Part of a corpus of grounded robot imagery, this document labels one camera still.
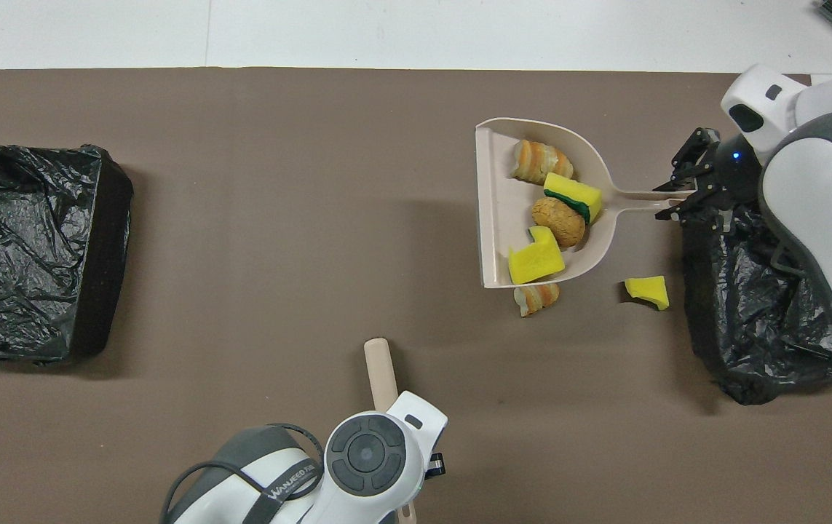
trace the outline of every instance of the beige dustpan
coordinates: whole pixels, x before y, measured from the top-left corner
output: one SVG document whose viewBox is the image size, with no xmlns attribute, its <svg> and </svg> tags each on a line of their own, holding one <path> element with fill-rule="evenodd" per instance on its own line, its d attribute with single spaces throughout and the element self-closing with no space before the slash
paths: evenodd
<svg viewBox="0 0 832 524">
<path fill-rule="evenodd" d="M 510 279 L 507 258 L 529 245 L 529 213 L 532 203 L 544 194 L 541 186 L 512 178 L 516 143 L 526 139 L 558 147 L 574 165 L 574 179 L 603 192 L 603 209 L 588 228 L 585 238 L 565 250 L 565 269 L 526 285 L 573 279 L 598 265 L 609 249 L 616 219 L 626 211 L 657 213 L 685 199 L 691 191 L 622 191 L 615 185 L 606 164 L 591 143 L 572 130 L 546 122 L 523 119 L 489 119 L 475 129 L 477 145 L 477 205 L 483 287 L 518 287 Z"/>
</svg>

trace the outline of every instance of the yellow sponge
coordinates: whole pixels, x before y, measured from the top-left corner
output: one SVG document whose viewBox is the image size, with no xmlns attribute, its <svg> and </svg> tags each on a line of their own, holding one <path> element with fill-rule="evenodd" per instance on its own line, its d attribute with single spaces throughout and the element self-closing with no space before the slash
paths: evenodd
<svg viewBox="0 0 832 524">
<path fill-rule="evenodd" d="M 512 283 L 532 282 L 535 279 L 565 269 L 565 259 L 551 229 L 532 226 L 532 245 L 519 251 L 510 250 L 510 278 Z"/>
<path fill-rule="evenodd" d="M 581 213 L 586 223 L 592 223 L 603 206 L 603 193 L 593 186 L 553 172 L 545 176 L 545 195 L 565 202 Z"/>
<path fill-rule="evenodd" d="M 626 292 L 632 298 L 641 298 L 658 306 L 658 311 L 668 309 L 668 289 L 665 289 L 665 278 L 662 276 L 645 279 L 626 279 Z"/>
</svg>

